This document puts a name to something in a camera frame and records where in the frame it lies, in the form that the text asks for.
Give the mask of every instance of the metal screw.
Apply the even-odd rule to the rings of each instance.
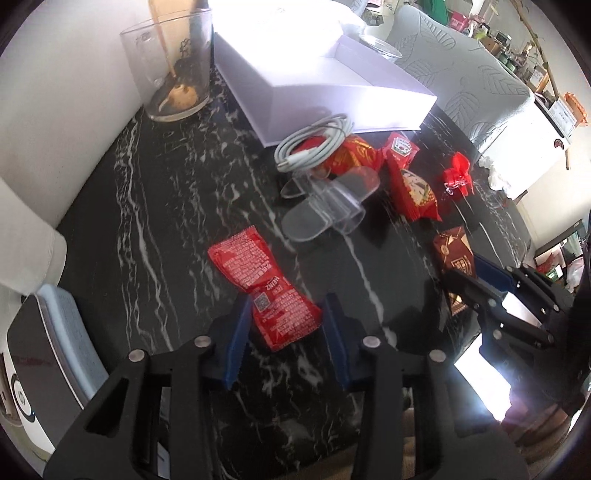
[[[429,358],[437,364],[442,364],[447,358],[447,355],[441,350],[431,350],[429,352]]]
[[[130,351],[127,358],[129,358],[133,363],[137,363],[137,362],[141,362],[145,356],[146,356],[146,354],[143,350],[136,349],[136,350]]]
[[[207,348],[212,344],[212,340],[207,335],[200,335],[195,339],[194,343],[198,348]]]
[[[369,335],[363,339],[363,344],[367,348],[377,348],[382,344],[382,342],[379,340],[378,337],[374,337],[373,335]]]

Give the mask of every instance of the red snack packet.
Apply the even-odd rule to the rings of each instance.
[[[541,265],[538,265],[536,270],[540,272],[542,275],[546,275],[550,270],[552,270],[556,265],[559,265],[560,261],[558,260],[558,253],[550,254],[548,260],[546,260]]]
[[[385,158],[394,158],[400,168],[408,168],[420,150],[403,134],[392,132],[382,153]]]
[[[319,147],[325,137],[310,137],[293,150],[297,153],[302,150]],[[380,150],[374,149],[363,138],[357,135],[349,135],[343,144],[321,165],[335,175],[347,173],[354,167],[369,167],[375,171],[382,168],[384,156]]]
[[[272,351],[320,326],[322,311],[283,276],[253,226],[210,247],[207,253],[230,282],[253,298],[254,321]]]
[[[409,222],[430,218],[441,222],[437,199],[430,185],[413,172],[400,168],[398,161],[387,158],[390,170],[391,195],[396,210]]]
[[[443,172],[443,183],[452,197],[461,199],[474,193],[472,177],[468,173],[470,161],[461,153],[456,152],[452,157],[452,167]]]

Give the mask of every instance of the leaf pattern cushion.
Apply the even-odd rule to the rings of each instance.
[[[406,5],[386,39],[396,64],[437,95],[437,105],[481,152],[508,121],[534,103],[534,94],[472,38]]]
[[[336,0],[338,3],[347,5],[351,9],[351,11],[361,17],[363,12],[365,11],[365,7],[369,3],[369,0]]]

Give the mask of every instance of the cardboard box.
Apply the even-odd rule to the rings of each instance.
[[[554,102],[550,108],[550,115],[564,134],[570,137],[578,123],[571,107],[563,97]]]
[[[545,70],[545,68],[537,65],[534,68],[531,77],[527,79],[525,84],[530,88],[532,92],[542,93],[549,82],[550,75],[548,75],[548,72]]]
[[[501,50],[503,48],[501,42],[490,37],[481,38],[480,43],[482,43],[484,45],[484,48],[486,48],[494,57],[501,53]]]
[[[437,99],[342,30],[275,27],[261,38],[218,29],[215,62],[264,146],[337,113],[352,118],[355,133],[420,129]]]

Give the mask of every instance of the brown snack package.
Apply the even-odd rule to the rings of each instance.
[[[466,275],[476,278],[474,253],[468,243],[464,227],[458,226],[440,233],[433,240],[433,245],[439,254],[443,271],[457,268]],[[452,315],[457,315],[466,308],[459,295],[450,293],[449,299]]]

